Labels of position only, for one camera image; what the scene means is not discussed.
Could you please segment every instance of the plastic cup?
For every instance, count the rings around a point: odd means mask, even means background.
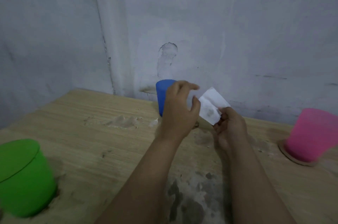
[[[37,141],[16,140],[0,145],[0,208],[30,217],[46,208],[57,185]]]
[[[302,162],[315,162],[328,149],[338,144],[338,116],[305,108],[284,142],[288,154]]]
[[[157,102],[158,102],[158,111],[159,115],[163,115],[163,108],[164,108],[164,102],[166,100],[166,92],[168,87],[170,87],[175,80],[172,79],[165,79],[158,81],[156,83],[156,92],[157,92]]]

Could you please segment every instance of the pink cup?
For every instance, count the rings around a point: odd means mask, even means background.
[[[338,145],[338,116],[305,108],[284,142],[285,151],[302,162],[315,162],[329,148]]]

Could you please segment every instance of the person's left hand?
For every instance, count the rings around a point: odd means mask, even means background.
[[[200,101],[193,96],[191,110],[187,107],[190,90],[199,86],[187,81],[177,81],[168,89],[164,102],[160,135],[181,142],[194,127],[201,108]]]

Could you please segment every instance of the blue cup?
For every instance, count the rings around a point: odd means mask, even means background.
[[[159,111],[160,116],[162,116],[162,114],[163,114],[163,108],[164,108],[164,102],[166,100],[167,89],[174,82],[176,82],[176,81],[172,80],[172,79],[165,79],[165,80],[158,81],[156,83],[158,111]]]

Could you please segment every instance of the forearm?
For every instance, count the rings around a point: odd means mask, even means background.
[[[155,223],[179,143],[156,138],[125,185],[95,224]]]
[[[230,161],[230,182],[234,224],[296,223],[248,142]]]

